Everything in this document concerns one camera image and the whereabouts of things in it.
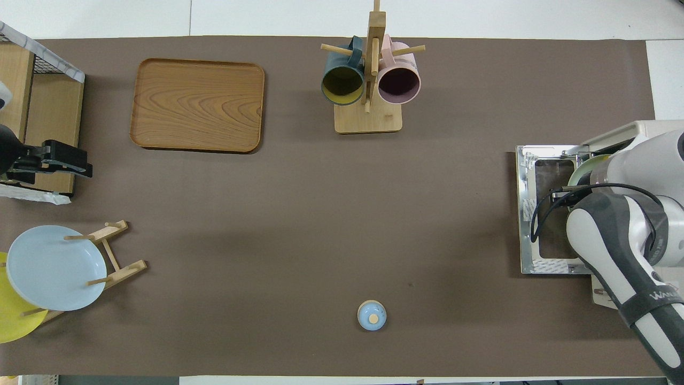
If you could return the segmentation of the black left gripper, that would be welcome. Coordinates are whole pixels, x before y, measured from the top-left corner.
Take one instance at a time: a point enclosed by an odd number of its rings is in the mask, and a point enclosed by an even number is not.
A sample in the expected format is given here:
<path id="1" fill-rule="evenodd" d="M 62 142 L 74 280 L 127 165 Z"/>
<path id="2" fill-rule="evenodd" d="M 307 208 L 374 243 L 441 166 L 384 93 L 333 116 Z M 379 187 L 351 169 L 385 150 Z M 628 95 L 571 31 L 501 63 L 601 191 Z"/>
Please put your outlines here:
<path id="1" fill-rule="evenodd" d="M 34 173 L 69 173 L 92 177 L 93 165 L 88 163 L 86 151 L 59 141 L 44 141 L 41 146 L 33 148 L 33 155 L 39 157 L 40 161 L 30 156 L 29 149 L 12 130 L 1 126 L 2 181 L 34 184 Z"/>

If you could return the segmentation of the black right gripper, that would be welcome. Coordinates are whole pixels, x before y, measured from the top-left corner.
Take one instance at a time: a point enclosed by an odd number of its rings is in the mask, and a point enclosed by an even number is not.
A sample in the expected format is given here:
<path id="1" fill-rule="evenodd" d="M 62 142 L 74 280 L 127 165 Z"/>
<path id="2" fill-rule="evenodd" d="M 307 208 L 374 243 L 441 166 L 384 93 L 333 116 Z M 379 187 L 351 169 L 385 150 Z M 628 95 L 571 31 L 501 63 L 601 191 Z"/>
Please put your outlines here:
<path id="1" fill-rule="evenodd" d="M 550 190 L 550 207 L 574 207 L 588 195 L 588 185 L 562 186 Z"/>

